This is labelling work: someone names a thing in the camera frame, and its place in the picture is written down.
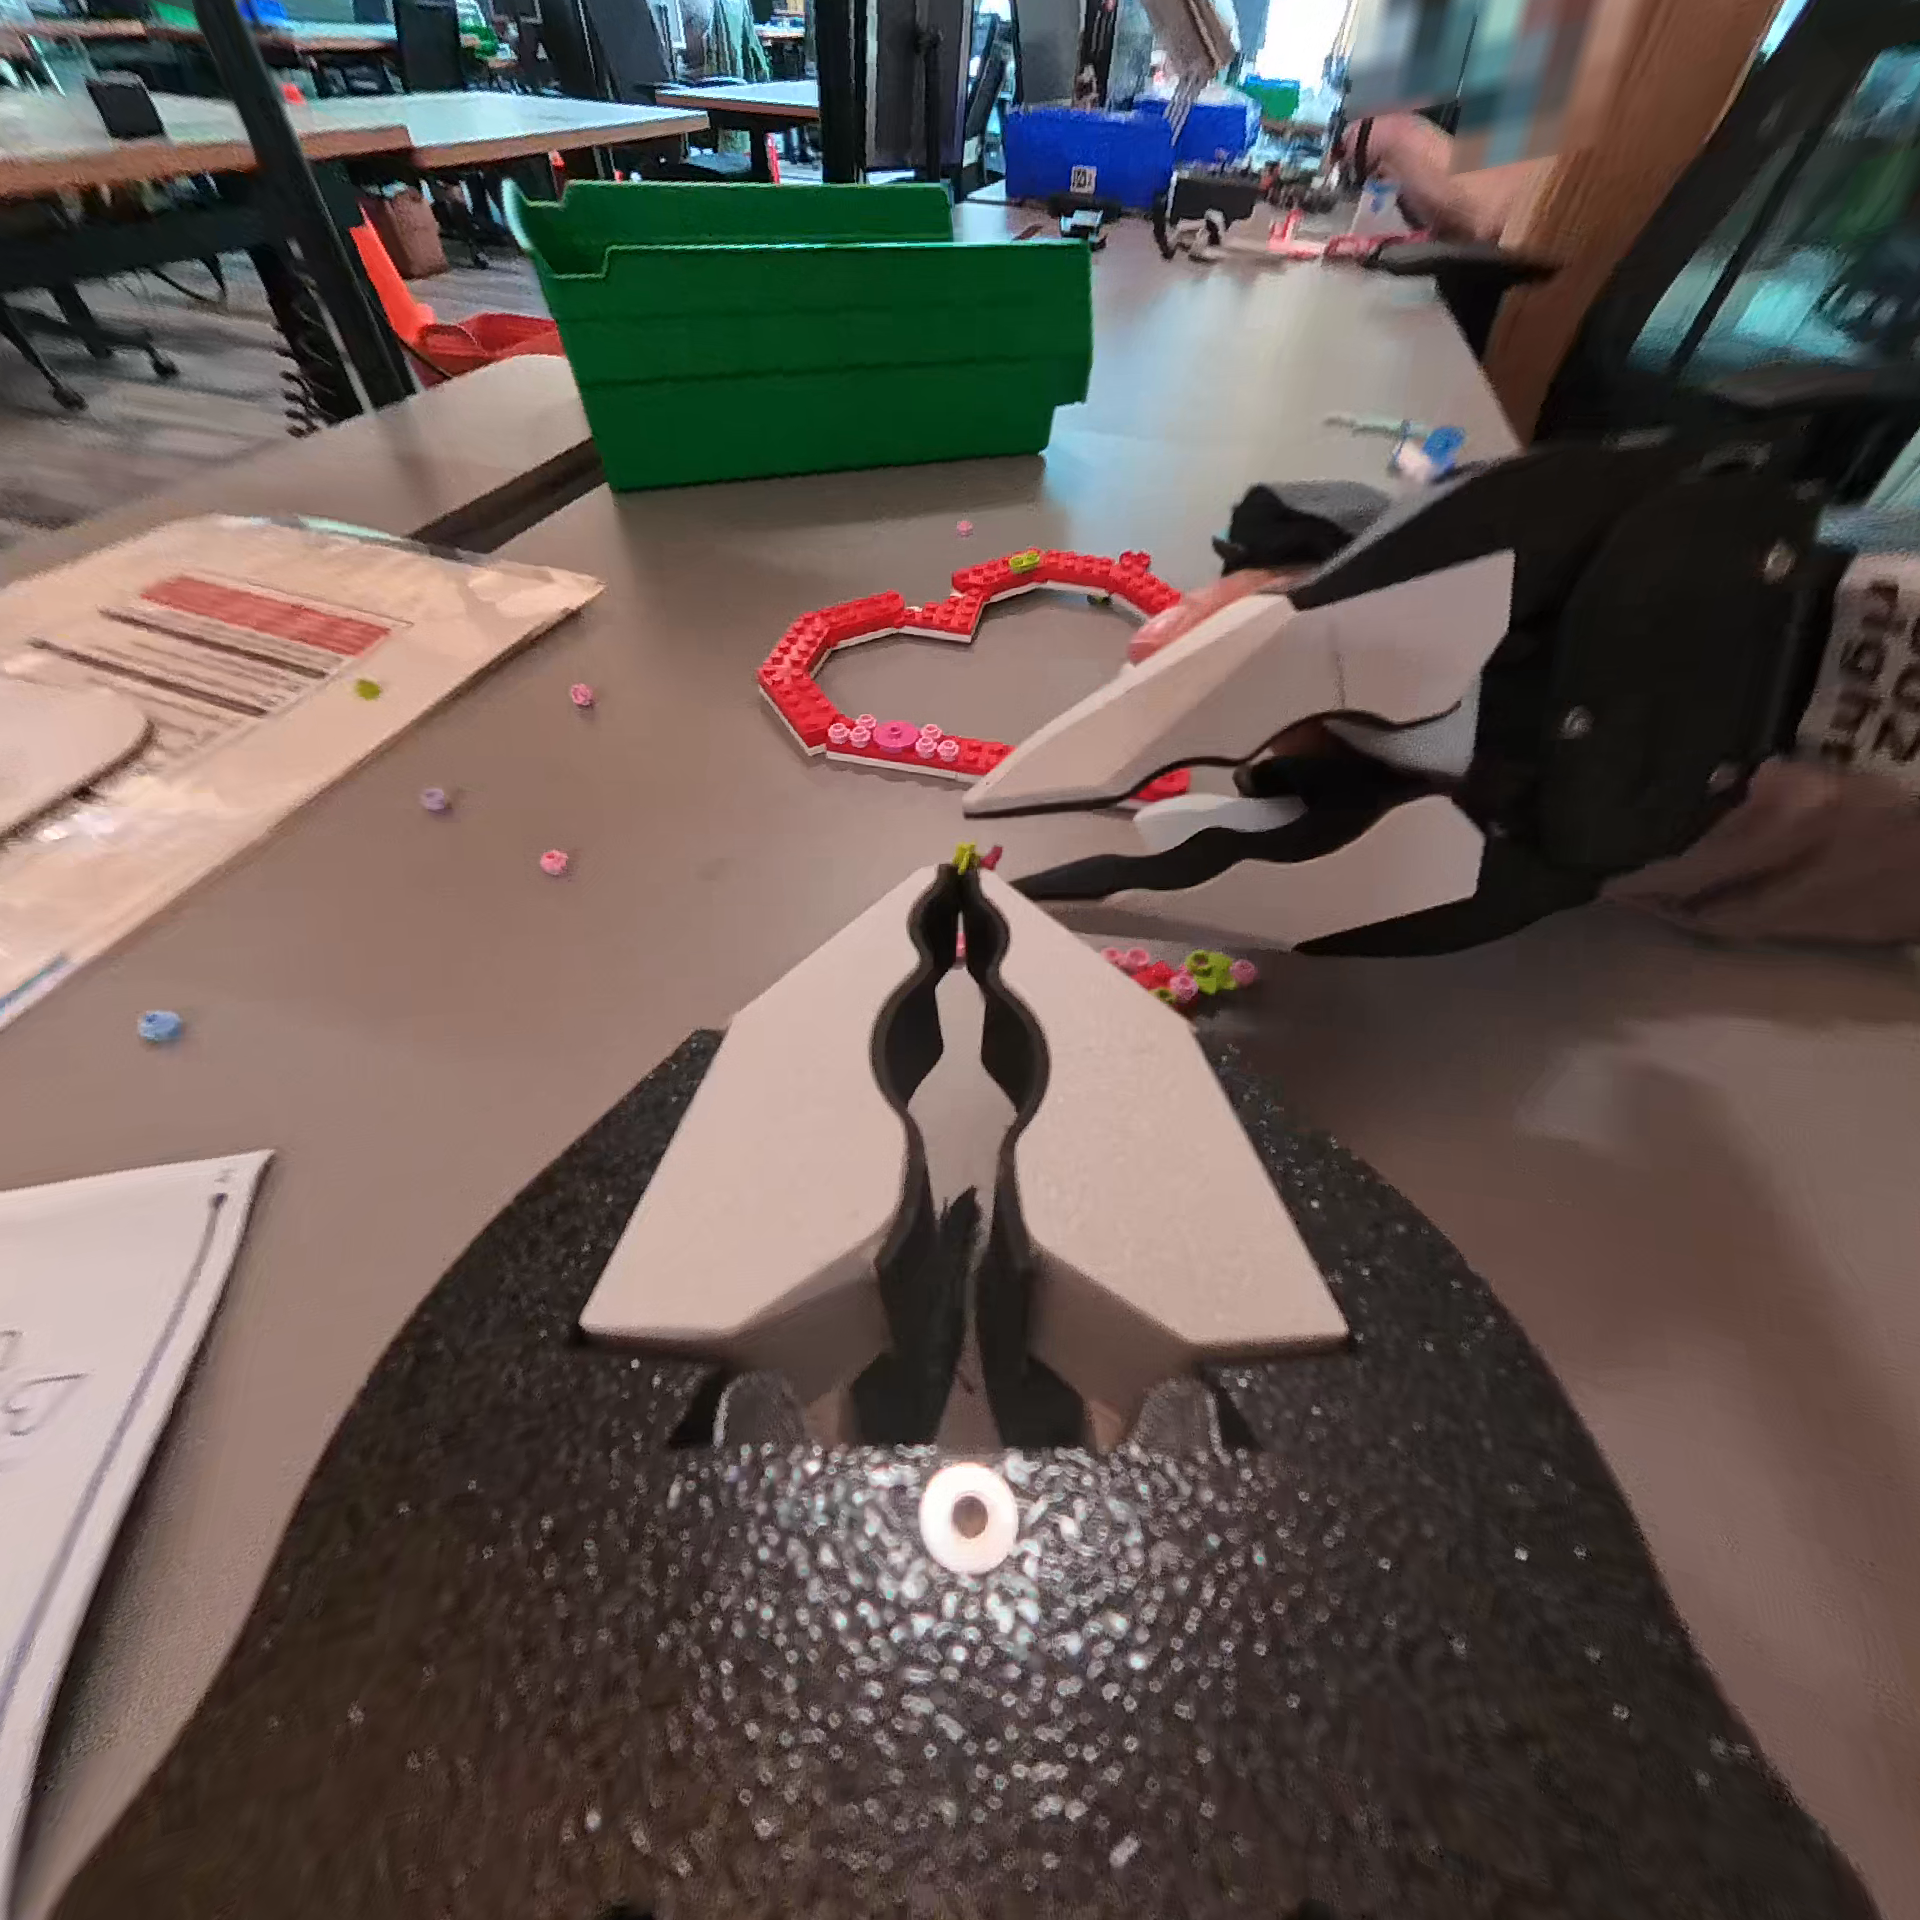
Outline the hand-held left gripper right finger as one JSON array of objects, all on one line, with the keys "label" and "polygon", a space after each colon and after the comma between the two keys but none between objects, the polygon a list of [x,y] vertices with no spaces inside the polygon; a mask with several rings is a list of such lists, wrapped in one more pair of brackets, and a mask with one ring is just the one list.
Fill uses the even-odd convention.
[{"label": "hand-held left gripper right finger", "polygon": [[1193,1031],[990,870],[967,877],[981,1066],[1013,1108],[975,1270],[998,1437],[1080,1448],[1211,1364],[1349,1322]]}]

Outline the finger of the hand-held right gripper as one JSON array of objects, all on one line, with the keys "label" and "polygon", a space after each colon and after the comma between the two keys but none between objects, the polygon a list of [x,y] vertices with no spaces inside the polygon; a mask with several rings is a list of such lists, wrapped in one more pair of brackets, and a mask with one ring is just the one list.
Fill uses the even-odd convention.
[{"label": "finger of the hand-held right gripper", "polygon": [[975,782],[965,814],[1116,804],[1176,766],[1244,763],[1309,719],[1441,722],[1505,636],[1516,570],[1499,549],[1315,608],[1248,595],[1019,743]]},{"label": "finger of the hand-held right gripper", "polygon": [[1035,877],[1035,902],[1078,928],[1301,950],[1470,901],[1485,837],[1441,796],[1307,806],[1190,794],[1142,806],[1139,853]]}]

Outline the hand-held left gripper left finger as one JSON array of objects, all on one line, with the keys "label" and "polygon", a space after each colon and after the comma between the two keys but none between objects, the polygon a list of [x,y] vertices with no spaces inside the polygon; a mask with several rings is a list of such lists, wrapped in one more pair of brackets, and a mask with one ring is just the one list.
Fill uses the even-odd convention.
[{"label": "hand-held left gripper left finger", "polygon": [[937,1437],[968,1342],[979,1196],[933,1194],[913,1092],[967,888],[911,870],[728,1021],[581,1311],[583,1339]]}]

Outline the red lego heart frame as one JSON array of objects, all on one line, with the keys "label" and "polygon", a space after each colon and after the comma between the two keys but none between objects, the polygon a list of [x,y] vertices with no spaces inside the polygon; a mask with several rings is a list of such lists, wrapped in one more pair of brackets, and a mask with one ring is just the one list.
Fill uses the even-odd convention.
[{"label": "red lego heart frame", "polygon": [[807,757],[973,784],[1005,760],[1007,743],[952,733],[931,719],[844,711],[824,694],[817,675],[833,656],[883,639],[968,646],[992,608],[1030,592],[1077,595],[1136,619],[1156,616],[1179,602],[1144,551],[1107,557],[1029,546],[960,566],[940,602],[909,603],[900,592],[873,592],[803,613],[761,661],[758,694]]}]

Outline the pile of pink lime lego pieces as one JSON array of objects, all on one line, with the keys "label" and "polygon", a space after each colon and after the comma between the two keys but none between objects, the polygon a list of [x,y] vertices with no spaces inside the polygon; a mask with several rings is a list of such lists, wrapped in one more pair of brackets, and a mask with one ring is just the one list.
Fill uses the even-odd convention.
[{"label": "pile of pink lime lego pieces", "polygon": [[1215,949],[1188,949],[1166,957],[1144,946],[1104,946],[1099,957],[1182,1015],[1193,1015],[1219,997],[1245,991],[1260,980],[1251,957]]}]

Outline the small blue lego assembly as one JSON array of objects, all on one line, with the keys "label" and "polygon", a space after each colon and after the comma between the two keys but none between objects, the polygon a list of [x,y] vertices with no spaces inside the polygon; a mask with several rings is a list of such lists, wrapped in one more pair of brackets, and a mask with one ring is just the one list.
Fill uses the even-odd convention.
[{"label": "small blue lego assembly", "polygon": [[1383,445],[1383,469],[1412,485],[1435,485],[1462,466],[1467,431],[1403,415],[1326,413],[1323,424]]}]

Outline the person's right hand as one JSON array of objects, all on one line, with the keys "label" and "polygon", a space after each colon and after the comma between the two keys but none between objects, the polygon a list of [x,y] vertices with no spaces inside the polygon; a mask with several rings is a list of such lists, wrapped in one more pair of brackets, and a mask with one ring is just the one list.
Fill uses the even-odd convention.
[{"label": "person's right hand", "polygon": [[1599,896],[1705,942],[1912,949],[1917,800],[1878,775],[1772,759],[1691,847]]}]

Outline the black office chair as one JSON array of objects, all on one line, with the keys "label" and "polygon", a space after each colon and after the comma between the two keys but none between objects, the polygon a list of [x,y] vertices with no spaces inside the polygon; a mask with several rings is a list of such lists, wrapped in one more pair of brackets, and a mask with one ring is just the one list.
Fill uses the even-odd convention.
[{"label": "black office chair", "polygon": [[1917,4],[1804,4],[1645,216],[1535,400],[1523,330],[1581,291],[1569,240],[1400,242],[1523,444],[1769,440],[1827,500],[1877,495],[1916,440]]}]

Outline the brown wooden panel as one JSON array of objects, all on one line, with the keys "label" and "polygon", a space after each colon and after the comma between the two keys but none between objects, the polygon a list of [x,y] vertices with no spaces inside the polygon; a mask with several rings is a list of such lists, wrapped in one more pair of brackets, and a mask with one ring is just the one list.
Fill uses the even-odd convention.
[{"label": "brown wooden panel", "polygon": [[1564,143],[1505,232],[1556,272],[1502,301],[1483,357],[1518,440],[1532,440],[1580,325],[1717,130],[1775,12],[1774,3],[1595,7]]}]

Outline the green plastic bin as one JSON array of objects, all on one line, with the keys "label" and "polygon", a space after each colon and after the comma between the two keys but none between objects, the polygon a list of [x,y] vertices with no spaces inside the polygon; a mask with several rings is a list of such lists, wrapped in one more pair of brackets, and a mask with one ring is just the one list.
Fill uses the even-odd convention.
[{"label": "green plastic bin", "polygon": [[1061,238],[536,272],[613,491],[1032,458],[1088,395],[1092,259]]},{"label": "green plastic bin", "polygon": [[558,198],[503,188],[507,229],[540,274],[592,276],[613,248],[947,244],[937,182],[573,180]]}]

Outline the blue plastic crate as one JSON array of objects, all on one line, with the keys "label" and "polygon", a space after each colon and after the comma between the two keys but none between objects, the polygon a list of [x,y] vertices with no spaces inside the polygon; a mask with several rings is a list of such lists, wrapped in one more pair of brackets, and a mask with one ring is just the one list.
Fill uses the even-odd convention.
[{"label": "blue plastic crate", "polygon": [[1080,195],[1123,208],[1147,208],[1174,170],[1235,162],[1260,135],[1260,107],[1223,92],[1193,102],[1179,128],[1167,101],[1132,109],[1077,109],[1057,102],[1016,104],[1000,123],[1003,197],[1049,202]]}]

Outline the printed sheets in clear bag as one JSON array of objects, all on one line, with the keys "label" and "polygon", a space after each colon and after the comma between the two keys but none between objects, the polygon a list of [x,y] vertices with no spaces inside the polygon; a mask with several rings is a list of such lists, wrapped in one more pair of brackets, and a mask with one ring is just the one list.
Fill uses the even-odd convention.
[{"label": "printed sheets in clear bag", "polygon": [[[604,584],[329,519],[204,515],[9,583],[3,676],[94,685],[145,747],[3,837],[3,1021]],[[384,685],[377,701],[355,679]]]}]

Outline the white instruction booklet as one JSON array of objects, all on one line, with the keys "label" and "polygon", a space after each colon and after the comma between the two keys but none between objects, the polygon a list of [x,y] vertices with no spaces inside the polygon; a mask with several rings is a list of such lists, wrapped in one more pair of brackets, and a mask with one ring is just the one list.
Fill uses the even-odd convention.
[{"label": "white instruction booklet", "polygon": [[255,1150],[3,1196],[3,1903],[68,1656],[270,1166]]}]

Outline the pale round disc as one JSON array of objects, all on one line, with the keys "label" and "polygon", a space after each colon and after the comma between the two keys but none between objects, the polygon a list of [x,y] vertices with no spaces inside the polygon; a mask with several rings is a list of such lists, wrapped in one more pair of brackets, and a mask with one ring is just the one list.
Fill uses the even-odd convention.
[{"label": "pale round disc", "polygon": [[150,733],[127,694],[3,676],[3,837],[127,763]]}]

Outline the wooden top work table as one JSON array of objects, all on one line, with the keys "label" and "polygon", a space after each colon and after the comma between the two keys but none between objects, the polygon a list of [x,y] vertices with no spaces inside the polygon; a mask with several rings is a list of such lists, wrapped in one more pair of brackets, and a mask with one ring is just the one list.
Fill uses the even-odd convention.
[{"label": "wooden top work table", "polygon": [[[231,102],[158,94],[156,107],[160,135],[117,140],[88,95],[6,92],[3,202],[255,170],[241,117]],[[417,174],[647,146],[708,128],[708,117],[697,109],[488,90],[302,102],[288,104],[286,114],[310,159],[389,155]]]}]

